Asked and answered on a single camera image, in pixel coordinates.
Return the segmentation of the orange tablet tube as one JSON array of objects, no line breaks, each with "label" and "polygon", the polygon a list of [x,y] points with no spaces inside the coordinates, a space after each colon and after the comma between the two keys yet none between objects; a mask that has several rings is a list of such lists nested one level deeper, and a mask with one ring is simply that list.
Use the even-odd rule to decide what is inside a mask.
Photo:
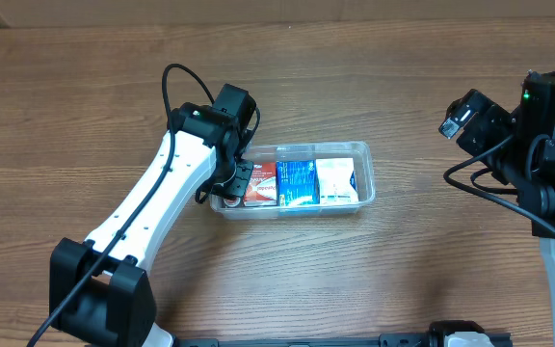
[{"label": "orange tablet tube", "polygon": [[223,202],[225,207],[227,208],[236,208],[241,205],[242,199],[240,197],[236,197],[233,199],[223,198]]}]

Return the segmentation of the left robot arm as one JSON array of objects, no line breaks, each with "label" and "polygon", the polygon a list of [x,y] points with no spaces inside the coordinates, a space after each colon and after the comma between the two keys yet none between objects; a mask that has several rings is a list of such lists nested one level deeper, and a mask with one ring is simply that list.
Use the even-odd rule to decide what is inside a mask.
[{"label": "left robot arm", "polygon": [[153,262],[189,199],[245,195],[252,163],[243,159],[258,117],[255,100],[226,84],[209,106],[169,110],[156,156],[119,207],[81,242],[64,238],[50,257],[52,327],[91,346],[173,346],[156,323]]}]

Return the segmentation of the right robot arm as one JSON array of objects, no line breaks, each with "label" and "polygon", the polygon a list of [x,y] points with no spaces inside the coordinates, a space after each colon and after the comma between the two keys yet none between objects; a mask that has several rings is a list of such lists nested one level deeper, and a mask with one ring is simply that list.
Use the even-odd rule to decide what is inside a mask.
[{"label": "right robot arm", "polygon": [[449,185],[528,219],[547,275],[555,344],[555,71],[530,71],[507,111],[472,89],[453,101],[438,131],[469,154]]}]

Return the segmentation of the white medicine box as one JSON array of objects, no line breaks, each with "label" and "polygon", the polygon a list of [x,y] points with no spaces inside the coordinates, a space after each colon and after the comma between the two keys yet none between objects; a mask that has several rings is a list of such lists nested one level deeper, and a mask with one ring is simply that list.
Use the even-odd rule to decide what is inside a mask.
[{"label": "white medicine box", "polygon": [[321,205],[341,205],[358,202],[353,158],[316,160]]}]

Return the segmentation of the red medicine box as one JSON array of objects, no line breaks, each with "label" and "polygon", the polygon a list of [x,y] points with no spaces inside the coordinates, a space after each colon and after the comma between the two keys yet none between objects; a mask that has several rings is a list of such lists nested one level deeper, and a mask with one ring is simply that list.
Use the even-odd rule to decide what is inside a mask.
[{"label": "red medicine box", "polygon": [[246,207],[274,206],[277,204],[277,195],[276,163],[254,164],[243,204]]}]

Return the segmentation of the blue medicine box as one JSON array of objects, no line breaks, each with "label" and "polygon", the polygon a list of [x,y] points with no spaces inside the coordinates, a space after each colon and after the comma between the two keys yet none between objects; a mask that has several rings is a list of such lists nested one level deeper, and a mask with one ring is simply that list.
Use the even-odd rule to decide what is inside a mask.
[{"label": "blue medicine box", "polygon": [[277,201],[280,207],[319,203],[314,160],[277,162]]}]

